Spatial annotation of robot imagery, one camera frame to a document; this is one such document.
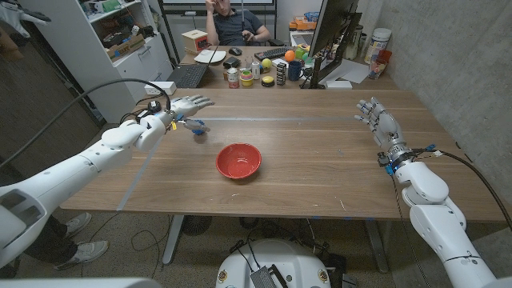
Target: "computer mouse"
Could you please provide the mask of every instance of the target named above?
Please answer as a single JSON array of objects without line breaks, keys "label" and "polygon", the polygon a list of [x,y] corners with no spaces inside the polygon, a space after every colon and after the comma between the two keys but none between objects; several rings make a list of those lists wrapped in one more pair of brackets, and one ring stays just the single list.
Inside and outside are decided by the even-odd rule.
[{"label": "computer mouse", "polygon": [[232,54],[234,56],[240,56],[240,55],[242,55],[242,51],[240,50],[240,48],[231,47],[230,48],[230,54]]}]

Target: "blue connector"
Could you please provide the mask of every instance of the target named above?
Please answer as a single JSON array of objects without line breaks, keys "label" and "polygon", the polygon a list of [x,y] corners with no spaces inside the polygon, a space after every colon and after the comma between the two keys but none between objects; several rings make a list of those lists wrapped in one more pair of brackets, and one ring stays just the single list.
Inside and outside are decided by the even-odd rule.
[{"label": "blue connector", "polygon": [[[205,125],[205,123],[201,120],[195,120],[195,121],[198,123],[201,123],[201,125]],[[203,130],[192,130],[192,132],[196,135],[203,135],[205,133],[205,131],[203,131]]]},{"label": "blue connector", "polygon": [[425,150],[427,152],[431,152],[434,148],[435,148],[435,144],[430,144],[427,148],[425,148]]},{"label": "blue connector", "polygon": [[386,166],[386,173],[388,173],[389,176],[393,176],[393,168],[391,168],[391,165]]}]

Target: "red bowl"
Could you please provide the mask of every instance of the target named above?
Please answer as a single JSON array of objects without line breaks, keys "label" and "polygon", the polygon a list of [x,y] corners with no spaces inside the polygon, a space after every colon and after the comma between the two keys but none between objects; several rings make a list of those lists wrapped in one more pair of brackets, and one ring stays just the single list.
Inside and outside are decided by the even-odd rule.
[{"label": "red bowl", "polygon": [[222,149],[217,155],[217,170],[232,179],[242,179],[254,173],[262,163],[262,155],[256,147],[235,143]]}]

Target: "wooden table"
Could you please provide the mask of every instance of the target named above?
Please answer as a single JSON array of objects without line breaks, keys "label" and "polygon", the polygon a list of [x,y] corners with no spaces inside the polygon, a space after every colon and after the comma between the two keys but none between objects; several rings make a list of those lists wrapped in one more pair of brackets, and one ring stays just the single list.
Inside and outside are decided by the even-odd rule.
[{"label": "wooden table", "polygon": [[[246,65],[246,58],[252,59],[251,61],[257,61],[257,59],[254,57],[254,53],[262,52],[270,49],[275,49],[276,47],[270,47],[270,46],[261,46],[261,47],[254,47],[254,46],[240,46],[239,48],[242,50],[242,55],[240,56],[233,56],[232,54],[229,54],[227,52],[231,46],[219,46],[217,51],[226,51],[226,57],[219,62],[211,63],[209,70],[206,72],[205,76],[201,80],[201,88],[220,88],[225,89],[228,88],[228,82],[224,80],[223,72],[226,71],[222,63],[227,60],[229,57],[235,57],[238,60],[242,62],[242,64],[238,67],[244,67]],[[194,58],[196,55],[187,53],[186,56],[183,58],[183,60],[180,62],[180,64],[195,64],[196,61]],[[276,78],[277,70],[274,66],[272,66],[272,69],[268,74],[262,74],[263,76],[272,76],[274,79]],[[302,84],[303,80],[299,80],[296,82],[292,82],[289,79],[286,80],[285,85],[279,86],[275,85],[271,88],[267,88],[261,85],[261,80],[257,80],[252,86],[242,86],[241,88],[246,89],[299,89],[299,85]],[[352,83],[352,89],[353,90],[397,90],[397,86],[394,84],[393,79],[387,74],[382,74],[379,79],[372,80],[372,79],[365,79],[360,84]]]},{"label": "wooden table", "polygon": [[[170,131],[123,211],[397,219],[392,181],[377,164],[380,149],[368,127],[353,119],[358,113],[355,104],[372,96],[400,122],[408,146],[435,143],[464,158],[411,92],[270,91],[178,90],[174,97],[204,94],[216,102],[196,115],[211,132],[193,136],[181,126]],[[261,151],[262,165],[248,179],[230,180],[215,167],[217,153],[234,142],[247,142]],[[104,173],[62,208],[116,210],[146,156],[134,150],[129,164]],[[469,221],[503,221],[489,192],[467,167],[448,157],[425,162],[448,183],[450,197]]]}]

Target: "sneaker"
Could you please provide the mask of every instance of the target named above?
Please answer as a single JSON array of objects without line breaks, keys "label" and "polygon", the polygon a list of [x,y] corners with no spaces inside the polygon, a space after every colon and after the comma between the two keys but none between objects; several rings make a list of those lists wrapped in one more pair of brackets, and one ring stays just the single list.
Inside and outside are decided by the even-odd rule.
[{"label": "sneaker", "polygon": [[84,229],[87,226],[87,224],[89,224],[91,218],[92,216],[89,213],[85,212],[69,220],[66,223],[66,238],[73,237],[76,234],[78,234],[78,232],[82,231],[82,229]]},{"label": "sneaker", "polygon": [[79,263],[87,263],[102,256],[109,248],[108,241],[97,241],[91,243],[79,243],[77,253],[66,263],[56,265],[56,270],[65,270]]}]

